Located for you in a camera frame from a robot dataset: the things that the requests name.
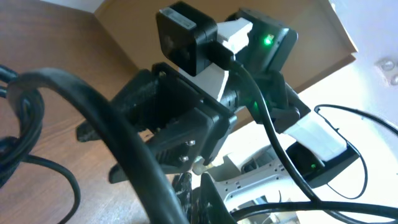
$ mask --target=wooden surface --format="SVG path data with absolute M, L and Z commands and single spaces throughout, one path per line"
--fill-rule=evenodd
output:
M 107 98 L 137 71 L 94 15 L 39 0 L 0 1 L 0 63 L 17 72 L 63 68 Z M 104 144 L 76 141 L 75 127 L 82 116 L 55 93 L 41 92 L 44 128 L 32 153 L 60 163 L 76 176 L 81 204 L 69 223 L 147 223 L 131 186 L 108 183 L 115 160 Z M 18 135 L 17 120 L 2 98 L 0 122 L 0 136 Z M 72 190 L 61 175 L 21 164 L 0 189 L 0 223 L 58 223 L 72 203 Z
M 105 0 L 95 12 L 100 23 L 139 68 L 168 60 L 160 49 L 155 14 L 176 0 Z M 283 69 L 285 81 L 302 91 L 351 63 L 356 48 L 328 0 L 186 0 L 223 22 L 240 7 L 261 11 L 298 32 L 298 41 Z

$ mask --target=screw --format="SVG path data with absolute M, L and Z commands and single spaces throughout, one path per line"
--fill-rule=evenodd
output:
M 394 75 L 390 81 L 391 85 L 398 85 L 398 75 Z
M 191 141 L 187 141 L 186 142 L 186 144 L 188 145 L 188 146 L 194 146 L 195 145 L 195 140 L 191 140 Z
M 189 160 L 189 157 L 188 156 L 182 156 L 182 157 L 180 157 L 180 161 L 181 162 L 187 162 Z

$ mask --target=black power cord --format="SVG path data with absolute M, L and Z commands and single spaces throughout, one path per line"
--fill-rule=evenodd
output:
M 327 124 L 329 124 L 329 126 L 330 126 L 331 128 L 333 128 L 333 130 L 335 130 L 335 132 L 336 132 L 341 138 L 343 138 L 346 142 L 348 142 L 348 140 L 347 140 L 342 134 L 340 134 L 340 133 L 338 132 L 339 129 L 338 129 L 338 128 L 335 128 L 324 116 L 322 116 L 322 114 L 319 113 L 321 107 L 322 107 L 322 105 L 316 106 L 315 109 L 314 109 L 314 111 L 315 111 L 319 116 L 321 116 L 321 118 L 323 118 L 323 119 L 325 120 L 325 122 L 326 122 Z M 368 167 L 367 167 L 367 165 L 366 165 L 366 162 L 365 162 L 365 160 L 363 159 L 362 154 L 355 148 L 355 146 L 352 145 L 352 147 L 353 147 L 353 149 L 358 153 L 359 159 L 361 160 L 362 165 L 363 165 L 363 170 L 364 170 L 364 182 L 363 182 L 363 186 L 362 186 L 361 192 L 360 192 L 357 196 L 355 196 L 355 197 L 347 197 L 347 196 L 344 196 L 343 194 L 339 193 L 337 190 L 335 190 L 335 189 L 334 189 L 332 186 L 330 186 L 329 184 L 327 184 L 327 186 L 328 186 L 332 191 L 334 191 L 336 194 L 340 195 L 341 197 L 343 197 L 343 198 L 345 198 L 345 199 L 349 199 L 349 200 L 354 200 L 354 199 L 360 198 L 360 197 L 363 195 L 363 193 L 365 193 L 366 187 L 368 186 Z
M 0 167 L 17 166 L 29 152 L 27 148 L 31 150 L 39 138 L 44 104 L 37 89 L 46 87 L 71 103 L 92 125 L 122 167 L 151 223 L 188 223 L 153 153 L 104 96 L 78 77 L 55 68 L 42 68 L 17 78 L 6 73 L 2 80 L 9 82 L 7 99 L 19 118 L 21 134 L 15 142 L 18 148 L 1 156 Z
M 357 110 L 357 109 L 348 108 L 348 107 L 345 107 L 345 106 L 328 105 L 328 104 L 316 106 L 314 108 L 315 112 L 318 113 L 320 111 L 320 108 L 322 108 L 322 107 L 324 107 L 324 108 L 329 107 L 329 108 L 339 109 L 339 110 L 343 110 L 343 111 L 348 111 L 350 113 L 353 113 L 353 114 L 360 115 L 362 117 L 368 118 L 368 119 L 376 122 L 377 124 L 380 124 L 381 126 L 387 128 L 390 132 L 392 132 L 393 134 L 398 136 L 398 127 L 396 125 L 392 124 L 391 122 L 389 122 L 389 121 L 387 121 L 385 119 L 382 119 L 382 118 L 379 118 L 377 116 L 374 116 L 373 114 L 369 114 L 367 112 L 360 111 L 360 110 Z
M 77 211 L 79 204 L 80 204 L 80 188 L 79 184 L 75 178 L 75 176 L 65 167 L 52 162 L 48 159 L 43 159 L 38 156 L 27 155 L 26 158 L 23 160 L 26 163 L 36 164 L 39 166 L 47 167 L 58 173 L 62 174 L 68 181 L 70 186 L 72 187 L 73 194 L 75 196 L 75 202 L 73 203 L 72 209 L 68 212 L 68 214 L 59 222 L 59 223 L 66 223 L 69 219 L 75 214 Z
M 1 81 L 9 83 L 16 78 L 16 72 L 9 68 L 0 66 Z M 32 94 L 38 96 L 40 93 L 35 91 Z M 7 89 L 0 86 L 0 97 L 5 98 L 6 96 Z M 21 161 L 29 164 L 40 165 L 60 173 L 69 181 L 75 196 L 72 209 L 61 221 L 59 221 L 59 224 L 64 224 L 71 219 L 79 207 L 81 197 L 78 182 L 75 176 L 60 164 L 38 156 L 29 155 L 40 136 L 42 118 L 44 115 L 44 105 L 42 101 L 36 104 L 32 103 L 29 101 L 29 97 L 21 102 L 21 104 L 24 108 L 24 113 L 21 113 L 18 116 L 20 121 L 20 138 L 6 137 L 0 139 L 0 148 L 2 149 L 0 153 L 0 165 L 2 168 L 0 170 L 0 187 L 7 182 Z M 36 111 L 38 116 L 31 116 L 33 110 Z M 28 131 L 28 128 L 31 127 L 30 124 L 33 124 L 35 128 Z
M 231 62 L 231 70 L 236 72 L 241 78 L 247 89 L 251 91 L 251 94 L 254 100 L 257 102 L 259 106 L 259 112 L 261 115 L 261 120 L 263 122 L 264 128 L 266 130 L 267 136 L 271 142 L 272 147 L 275 150 L 278 158 L 280 159 L 282 165 L 285 167 L 286 171 L 290 174 L 293 181 L 297 184 L 297 186 L 302 190 L 302 192 L 310 199 L 311 202 L 308 203 L 309 207 L 312 207 L 316 210 L 324 210 L 327 214 L 331 215 L 333 218 L 349 223 L 349 224 L 366 224 L 367 222 L 362 222 L 359 220 L 355 220 L 354 218 L 348 217 L 336 211 L 347 211 L 350 212 L 358 212 L 358 213 L 368 213 L 373 215 L 378 215 L 387 218 L 398 219 L 398 208 L 385 207 L 380 205 L 369 205 L 369 204 L 358 204 L 358 203 L 348 203 L 348 202 L 333 202 L 333 206 L 329 202 L 323 202 L 318 198 L 315 192 L 311 189 L 308 183 L 303 179 L 300 175 L 300 172 L 294 167 L 292 161 L 290 160 L 287 153 L 284 151 L 282 146 L 279 144 L 279 140 L 275 134 L 274 127 L 272 125 L 271 118 L 269 116 L 269 112 L 267 109 L 266 102 L 264 97 L 257 86 L 257 83 L 254 81 L 253 77 L 250 73 L 243 67 L 239 62 Z M 265 205 L 255 205 L 252 207 L 245 208 L 245 210 L 238 210 L 233 212 L 231 215 L 236 217 L 236 220 L 239 220 L 241 217 L 249 217 L 252 215 L 258 215 L 260 213 L 270 213 L 272 211 L 282 211 L 282 208 L 285 208 L 285 203 L 272 203 Z M 300 210 L 300 206 L 303 206 L 303 202 L 293 202 L 291 210 Z

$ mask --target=wooden desk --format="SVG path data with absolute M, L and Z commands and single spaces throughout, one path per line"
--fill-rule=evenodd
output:
M 107 98 L 137 72 L 94 15 L 38 0 L 0 1 L 0 63 L 18 72 L 63 68 Z M 57 94 L 41 92 L 44 128 L 32 154 L 60 163 L 77 178 L 81 204 L 69 223 L 148 223 L 129 183 L 108 183 L 115 160 L 104 144 L 77 142 L 75 127 L 83 117 Z M 2 98 L 0 121 L 0 136 L 18 136 L 17 119 Z M 22 163 L 0 189 L 0 223 L 58 223 L 72 203 L 73 193 L 64 177 Z

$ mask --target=black plastic housing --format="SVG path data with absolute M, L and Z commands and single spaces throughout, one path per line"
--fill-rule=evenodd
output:
M 206 14 L 177 2 L 156 14 L 163 54 L 192 76 L 210 65 L 207 50 L 217 39 L 217 23 Z
M 232 111 L 166 63 L 155 64 L 152 72 L 141 70 L 111 105 L 135 128 L 154 133 L 146 144 L 166 174 L 188 171 L 197 156 L 208 165 L 236 122 Z M 87 122 L 76 135 L 81 142 L 100 139 Z M 123 171 L 114 166 L 109 181 L 123 180 Z
M 248 34 L 249 45 L 236 54 L 236 60 L 254 76 L 268 71 L 279 72 L 297 41 L 297 32 L 281 21 L 252 10 L 242 8 L 229 19 L 244 18 L 253 23 Z M 264 39 L 273 35 L 272 44 Z
M 347 142 L 347 149 L 343 153 L 327 162 L 319 160 L 298 142 L 292 144 L 286 153 L 311 188 L 329 183 L 359 158 L 359 154 L 349 142 Z

